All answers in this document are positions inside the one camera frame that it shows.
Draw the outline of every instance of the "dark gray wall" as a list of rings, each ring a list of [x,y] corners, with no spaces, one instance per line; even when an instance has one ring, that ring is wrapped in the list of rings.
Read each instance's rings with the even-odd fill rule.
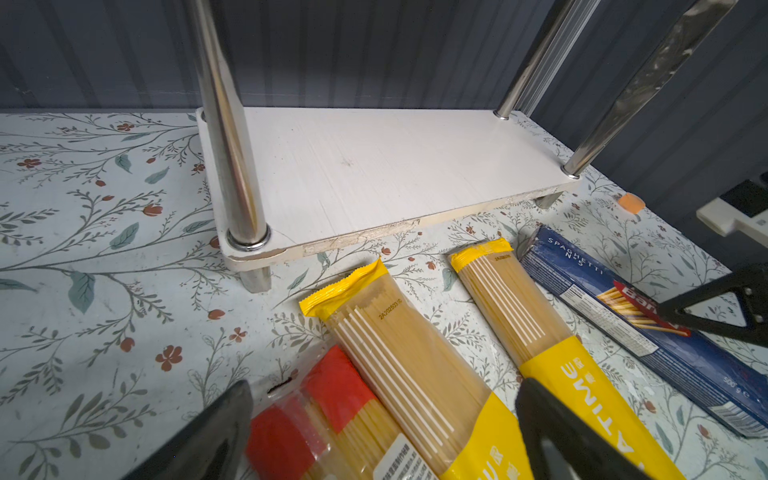
[[[603,0],[533,119],[577,147],[689,0]],[[740,0],[594,166],[727,266],[768,261],[696,209],[768,170],[768,2]]]
[[[246,106],[495,108],[554,0],[226,0]],[[200,104],[178,0],[0,3],[0,108]]]

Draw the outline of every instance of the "floral pattern surface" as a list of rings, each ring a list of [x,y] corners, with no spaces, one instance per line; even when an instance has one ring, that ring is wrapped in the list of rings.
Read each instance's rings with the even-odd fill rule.
[[[521,377],[446,252],[499,236],[516,247],[546,223],[657,300],[727,273],[652,212],[619,208],[623,191],[590,168],[549,210],[522,202],[280,264],[253,295],[223,264],[189,114],[2,115],[0,170],[3,478],[121,478],[236,381],[287,378],[330,338],[298,301],[377,257],[511,407]],[[768,480],[766,440],[730,433],[548,298],[688,478]],[[764,349],[717,341],[768,373]]]

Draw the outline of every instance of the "barilla spaghetti box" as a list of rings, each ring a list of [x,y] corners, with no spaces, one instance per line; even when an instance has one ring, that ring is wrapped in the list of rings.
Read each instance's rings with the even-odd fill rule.
[[[664,322],[656,303],[559,233],[540,227],[521,263],[534,280],[691,401],[746,437],[768,435],[768,382],[699,332]]]

